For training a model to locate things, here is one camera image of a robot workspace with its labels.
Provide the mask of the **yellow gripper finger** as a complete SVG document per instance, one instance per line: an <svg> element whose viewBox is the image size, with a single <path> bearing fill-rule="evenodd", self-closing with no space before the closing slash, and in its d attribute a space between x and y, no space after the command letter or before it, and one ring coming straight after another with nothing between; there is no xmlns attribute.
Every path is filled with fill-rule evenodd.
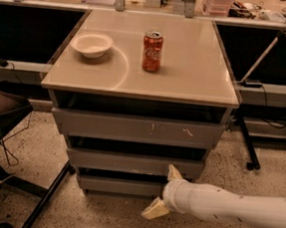
<svg viewBox="0 0 286 228"><path fill-rule="evenodd" d="M160 197L157 197L148 207L142 212L142 217L147 220L165 216L169 213L167 206Z"/></svg>
<svg viewBox="0 0 286 228"><path fill-rule="evenodd" d="M167 180L172 181L173 179L182 179L182 176L175 166L170 164L168 166Z"/></svg>

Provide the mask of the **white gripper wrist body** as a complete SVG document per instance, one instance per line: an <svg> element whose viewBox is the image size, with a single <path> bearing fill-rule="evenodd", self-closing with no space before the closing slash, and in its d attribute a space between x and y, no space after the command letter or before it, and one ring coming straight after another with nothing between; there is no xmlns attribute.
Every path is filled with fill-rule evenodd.
<svg viewBox="0 0 286 228"><path fill-rule="evenodd" d="M190 212L189 196L194 184L185 179L171 180L163 190L162 200L172 212L187 214Z"/></svg>

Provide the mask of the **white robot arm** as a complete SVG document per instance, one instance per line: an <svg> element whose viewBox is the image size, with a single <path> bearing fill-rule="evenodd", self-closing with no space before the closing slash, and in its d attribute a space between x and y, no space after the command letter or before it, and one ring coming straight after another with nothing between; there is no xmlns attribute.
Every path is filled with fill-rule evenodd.
<svg viewBox="0 0 286 228"><path fill-rule="evenodd" d="M208 183L186 181L174 165L168 183L142 213L154 219L170 211L211 222L241 222L252 228L286 228L286 197L242 196Z"/></svg>

